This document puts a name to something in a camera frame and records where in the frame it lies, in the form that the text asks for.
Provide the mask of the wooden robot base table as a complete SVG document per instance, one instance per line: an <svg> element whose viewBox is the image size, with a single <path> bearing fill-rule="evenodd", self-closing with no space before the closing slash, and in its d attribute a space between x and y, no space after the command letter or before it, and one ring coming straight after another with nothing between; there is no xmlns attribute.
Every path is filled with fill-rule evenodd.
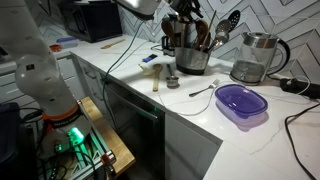
<svg viewBox="0 0 320 180"><path fill-rule="evenodd" d="M136 162L135 157L102 115L94 102L89 97L81 99L80 102L103 142L115 155L116 161L113 163L113 167L115 169L116 178L119 178Z"/></svg>

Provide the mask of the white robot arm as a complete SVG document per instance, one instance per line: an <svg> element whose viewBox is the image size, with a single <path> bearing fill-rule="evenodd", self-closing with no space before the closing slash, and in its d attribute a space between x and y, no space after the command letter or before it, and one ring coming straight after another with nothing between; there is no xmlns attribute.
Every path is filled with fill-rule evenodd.
<svg viewBox="0 0 320 180"><path fill-rule="evenodd" d="M0 47L17 63L17 87L42 110L44 133L38 156L46 159L83 142L91 125L24 0L0 0Z"/></svg>

